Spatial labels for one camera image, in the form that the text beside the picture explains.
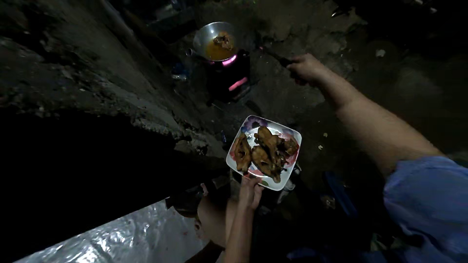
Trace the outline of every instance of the fried food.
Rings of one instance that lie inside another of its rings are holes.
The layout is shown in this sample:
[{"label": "fried food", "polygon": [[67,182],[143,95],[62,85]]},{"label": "fried food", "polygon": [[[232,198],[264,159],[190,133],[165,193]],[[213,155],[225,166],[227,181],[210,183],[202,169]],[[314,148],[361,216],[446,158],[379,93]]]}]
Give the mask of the fried food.
[{"label": "fried food", "polygon": [[294,155],[299,148],[296,139],[291,137],[284,140],[273,135],[266,126],[260,126],[254,137],[259,145],[252,149],[244,133],[236,139],[234,157],[237,170],[246,173],[253,162],[263,174],[279,183],[281,172],[286,170],[284,165],[288,164],[286,158]]},{"label": "fried food", "polygon": [[277,167],[283,167],[286,158],[278,150],[278,146],[284,143],[284,139],[278,135],[273,135],[265,126],[260,126],[258,132],[254,134],[255,142],[267,149],[270,153],[270,158]]},{"label": "fried food", "polygon": [[255,146],[252,151],[252,160],[257,168],[265,175],[273,178],[276,183],[280,182],[281,171],[288,162],[286,158],[296,153],[299,146],[294,137],[284,140],[278,135],[273,135],[266,126],[260,126],[254,134]]},{"label": "fried food", "polygon": [[217,37],[213,39],[215,45],[221,46],[223,49],[231,51],[234,48],[231,36],[227,32],[220,32]]},{"label": "fried food", "polygon": [[286,148],[286,153],[291,156],[297,152],[299,149],[299,145],[297,144],[297,141],[294,137],[291,137],[291,139],[285,141],[285,148]]},{"label": "fried food", "polygon": [[275,164],[271,162],[268,154],[261,146],[254,146],[252,148],[252,161],[262,173],[273,178],[275,183],[281,181],[278,171],[274,168]]},{"label": "fried food", "polygon": [[237,143],[234,149],[235,162],[237,165],[237,170],[243,173],[247,173],[251,163],[251,150],[249,142],[247,141],[247,136],[241,134],[237,138]]}]

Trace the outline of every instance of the plate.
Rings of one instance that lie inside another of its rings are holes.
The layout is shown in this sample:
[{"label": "plate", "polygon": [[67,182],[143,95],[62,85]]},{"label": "plate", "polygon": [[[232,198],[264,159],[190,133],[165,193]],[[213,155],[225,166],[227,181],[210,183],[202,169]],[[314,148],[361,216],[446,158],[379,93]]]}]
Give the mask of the plate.
[{"label": "plate", "polygon": [[[240,127],[239,131],[237,132],[237,135],[235,136],[236,138],[239,137],[241,133],[245,133],[247,136],[247,141],[249,142],[250,147],[254,147],[256,145],[259,145],[258,143],[255,143],[255,137],[254,134],[257,133],[258,128],[260,126],[266,126],[268,130],[273,135],[278,135],[280,138],[283,138],[285,140],[289,140],[291,137],[294,137],[299,145],[298,150],[296,153],[292,156],[289,156],[289,158],[286,159],[286,161],[289,164],[286,164],[284,168],[286,168],[286,171],[282,171],[280,174],[281,181],[279,183],[275,183],[273,181],[273,178],[268,177],[264,175],[256,166],[254,163],[250,165],[248,173],[250,178],[253,178],[254,176],[256,177],[262,177],[262,182],[261,184],[269,188],[271,190],[275,191],[280,191],[284,188],[286,185],[286,182],[288,181],[289,177],[291,176],[291,173],[293,172],[294,165],[296,164],[297,157],[299,155],[299,150],[300,150],[300,144],[302,142],[302,136],[299,132],[290,129],[284,125],[281,125],[279,123],[264,119],[262,117],[258,117],[255,115],[250,115],[247,117]],[[227,165],[232,168],[234,171],[238,172],[239,174],[243,175],[242,172],[237,170],[237,165],[235,163],[235,157],[234,157],[234,150],[235,150],[235,145],[234,143],[236,140],[231,145],[231,148],[229,149],[229,153],[226,156],[226,163]]]}]

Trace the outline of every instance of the blue shirt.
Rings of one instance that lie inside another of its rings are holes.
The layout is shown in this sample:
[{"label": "blue shirt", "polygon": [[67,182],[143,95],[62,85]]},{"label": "blue shirt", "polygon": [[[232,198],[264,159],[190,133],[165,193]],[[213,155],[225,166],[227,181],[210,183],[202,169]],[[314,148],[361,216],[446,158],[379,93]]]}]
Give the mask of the blue shirt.
[{"label": "blue shirt", "polygon": [[403,251],[407,262],[468,262],[467,168],[441,156],[400,161],[384,203],[406,234],[424,238]]}]

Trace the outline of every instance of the plastic sheet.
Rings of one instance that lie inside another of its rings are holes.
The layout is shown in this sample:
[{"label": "plastic sheet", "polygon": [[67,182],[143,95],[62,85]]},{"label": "plastic sheet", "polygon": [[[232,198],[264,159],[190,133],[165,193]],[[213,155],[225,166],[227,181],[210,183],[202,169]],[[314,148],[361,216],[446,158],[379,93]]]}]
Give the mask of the plastic sheet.
[{"label": "plastic sheet", "polygon": [[183,263],[206,243],[195,219],[167,210],[162,200],[16,262]]}]

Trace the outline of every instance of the burner flame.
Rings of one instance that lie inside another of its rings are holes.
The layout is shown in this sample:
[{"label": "burner flame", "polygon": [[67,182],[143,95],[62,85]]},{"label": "burner flame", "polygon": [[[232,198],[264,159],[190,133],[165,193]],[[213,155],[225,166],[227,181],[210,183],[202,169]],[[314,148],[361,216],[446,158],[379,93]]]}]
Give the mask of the burner flame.
[{"label": "burner flame", "polygon": [[247,77],[241,79],[240,81],[234,83],[232,86],[229,87],[229,91],[233,91],[235,90],[238,86],[244,84],[245,82],[247,82]]},{"label": "burner flame", "polygon": [[235,60],[236,58],[237,58],[237,55],[234,55],[232,58],[223,61],[223,66],[228,66],[228,65],[230,65],[231,63],[234,62],[234,60]]}]

